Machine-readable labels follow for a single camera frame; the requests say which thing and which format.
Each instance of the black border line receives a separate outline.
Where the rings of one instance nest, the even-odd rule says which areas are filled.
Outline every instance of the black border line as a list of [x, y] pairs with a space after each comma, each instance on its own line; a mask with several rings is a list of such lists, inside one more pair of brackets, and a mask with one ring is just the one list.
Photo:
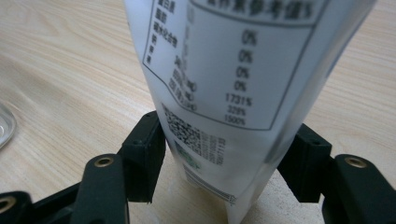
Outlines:
[[[224, 124], [224, 125], [227, 125], [227, 126], [231, 126], [231, 127], [235, 127], [235, 128], [243, 129], [243, 130], [248, 130], [248, 131], [270, 131], [270, 130], [272, 129], [273, 125], [274, 125], [274, 122], [275, 122], [276, 117], [277, 117], [277, 115], [278, 115], [278, 113], [279, 113], [280, 107], [282, 106], [283, 101], [284, 101], [285, 98], [286, 98], [287, 92], [289, 91], [289, 87], [290, 87], [290, 85], [291, 85], [291, 81], [292, 81], [292, 80], [294, 79], [294, 77], [295, 77], [295, 73], [296, 73], [296, 71], [297, 71], [297, 69], [298, 69], [298, 67], [299, 67], [299, 65], [300, 65], [302, 56], [303, 56], [304, 53], [305, 53], [305, 50], [306, 50], [306, 48], [307, 48], [307, 46], [308, 46], [308, 43], [309, 43], [309, 40], [311, 39], [311, 37], [312, 37], [312, 35], [313, 35], [315, 29], [317, 28], [318, 22], [321, 20], [322, 13], [323, 13], [323, 11], [324, 11], [324, 8], [326, 8], [326, 6], [328, 5], [329, 0], [327, 0], [327, 1], [324, 2], [323, 7], [322, 7], [322, 9], [321, 9], [321, 11], [320, 11], [320, 13], [319, 13], [318, 19], [317, 19], [312, 25], [298, 26], [298, 27], [295, 26], [295, 25], [294, 25], [294, 26], [291, 26], [291, 28], [306, 28], [306, 27], [312, 27], [312, 29], [311, 29], [310, 34], [308, 35], [308, 38], [307, 38], [307, 39], [305, 40], [305, 42], [304, 42], [303, 48], [302, 48], [301, 51], [300, 51], [300, 54], [299, 54], [297, 63], [294, 65], [293, 71], [292, 71], [291, 76], [290, 76], [290, 78], [289, 78], [289, 82], [288, 82], [287, 88], [285, 89], [285, 91], [284, 91], [284, 93], [283, 93], [282, 99], [281, 99], [281, 101], [280, 101], [280, 103], [279, 103], [279, 105], [278, 105], [278, 107], [277, 107], [276, 113], [274, 114], [274, 117], [273, 117], [273, 120], [271, 121], [270, 127], [265, 128], [265, 129], [246, 128], [246, 127], [241, 127], [241, 126], [237, 126], [237, 125], [232, 125], [232, 124], [230, 124], [230, 123], [227, 123], [227, 122], [224, 122], [224, 121], [221, 121], [221, 120], [218, 120], [218, 119], [212, 119], [212, 118], [210, 118], [210, 117], [208, 117], [208, 116], [206, 116], [206, 115], [199, 114], [199, 113], [197, 113], [197, 112], [194, 112], [194, 111], [189, 110], [188, 108], [186, 108], [185, 106], [183, 106], [183, 105], [177, 100], [177, 98], [175, 97], [175, 95], [174, 95], [174, 94], [172, 93], [172, 91], [169, 89], [169, 87], [168, 87], [168, 85], [166, 84], [166, 82], [163, 81], [163, 79], [160, 78], [156, 73], [154, 73], [154, 72], [149, 68], [148, 65], [146, 65], [147, 48], [148, 48], [148, 45], [149, 45], [149, 37], [150, 37], [150, 34], [151, 34], [151, 24], [152, 24], [152, 20], [153, 20], [152, 14], [153, 14], [153, 11], [154, 11], [155, 3], [156, 3], [156, 1], [153, 0], [153, 1], [152, 1], [152, 6], [151, 6], [151, 13], [150, 13], [150, 21], [149, 21], [149, 28], [148, 28], [148, 37], [147, 37], [147, 40], [146, 40], [146, 48], [145, 48], [145, 53], [144, 53], [144, 56], [143, 56], [143, 59], [142, 59], [142, 64], [145, 65], [145, 67], [146, 67], [155, 77], [157, 77], [157, 78], [163, 83], [163, 85], [166, 87], [166, 89], [168, 89], [168, 91], [171, 93], [171, 95], [172, 95], [172, 97], [174, 98], [175, 102], [176, 102], [181, 108], [183, 108], [183, 109], [185, 109], [185, 110], [187, 110], [187, 111], [189, 111], [189, 112], [191, 112], [191, 113], [193, 113], [193, 114], [195, 114], [195, 115], [198, 115], [198, 116], [200, 116], [200, 117], [202, 117], [202, 118], [205, 118], [205, 119], [213, 120], [213, 121], [215, 121], [215, 122], [218, 122], [218, 123], [221, 123], [221, 124]], [[249, 24], [254, 23], [254, 22], [250, 22], [250, 21], [247, 21], [247, 20], [243, 20], [242, 22], [248, 22]], [[289, 27], [289, 26], [287, 26], [286, 24], [285, 24], [285, 26], [282, 26], [282, 25], [274, 25], [274, 24], [271, 24], [271, 23], [270, 23], [270, 24], [266, 24], [266, 23], [265, 23], [265, 24], [261, 24], [261, 25], [262, 25], [262, 26]]]

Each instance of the nutrition label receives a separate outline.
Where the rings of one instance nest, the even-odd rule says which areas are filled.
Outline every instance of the nutrition label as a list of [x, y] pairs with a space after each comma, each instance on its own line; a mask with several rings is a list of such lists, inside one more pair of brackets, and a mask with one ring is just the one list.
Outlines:
[[156, 0], [143, 65], [191, 113], [271, 130], [325, 7], [325, 0]]

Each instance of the wooden surface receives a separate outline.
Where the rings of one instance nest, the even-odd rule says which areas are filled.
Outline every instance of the wooden surface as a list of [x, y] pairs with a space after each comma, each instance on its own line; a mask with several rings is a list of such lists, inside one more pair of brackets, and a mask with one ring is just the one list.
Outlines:
[[[396, 1], [379, 1], [305, 123], [333, 155], [372, 161], [396, 188]], [[0, 149], [0, 192], [34, 202], [77, 183], [92, 157], [117, 152], [154, 109], [121, 0], [0, 1], [0, 101], [18, 129]], [[153, 204], [130, 204], [132, 223], [226, 223], [223, 203], [178, 175], [167, 152]], [[244, 223], [321, 223], [278, 173]]]

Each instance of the metal screw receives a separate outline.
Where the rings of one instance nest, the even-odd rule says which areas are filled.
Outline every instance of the metal screw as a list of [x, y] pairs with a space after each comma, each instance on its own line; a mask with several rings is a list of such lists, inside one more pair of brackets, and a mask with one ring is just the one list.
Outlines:
[[14, 206], [15, 203], [17, 203], [17, 199], [13, 196], [0, 198], [0, 214], [6, 212], [8, 209]]
[[96, 167], [106, 167], [113, 163], [113, 158], [111, 157], [103, 157], [95, 162]]
[[366, 162], [362, 161], [361, 159], [355, 158], [355, 157], [346, 157], [345, 160], [346, 160], [346, 163], [348, 163], [351, 166], [357, 167], [357, 168], [366, 168], [367, 167]]

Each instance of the plastic bag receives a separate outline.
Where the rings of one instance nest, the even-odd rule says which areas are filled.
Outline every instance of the plastic bag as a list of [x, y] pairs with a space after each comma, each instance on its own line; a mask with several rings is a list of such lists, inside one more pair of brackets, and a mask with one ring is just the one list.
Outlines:
[[125, 0], [183, 177], [240, 223], [375, 0]]

